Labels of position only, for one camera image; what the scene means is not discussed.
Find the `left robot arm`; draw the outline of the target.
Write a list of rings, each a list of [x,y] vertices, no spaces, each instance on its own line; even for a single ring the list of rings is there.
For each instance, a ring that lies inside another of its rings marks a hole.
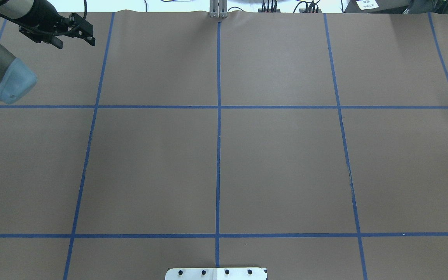
[[[60,37],[83,39],[94,46],[94,27],[87,21],[88,4],[82,15],[61,16],[48,0],[0,0],[0,18],[18,26],[35,43],[63,48]],[[11,105],[28,94],[37,83],[37,75],[25,62],[0,44],[0,102]]]

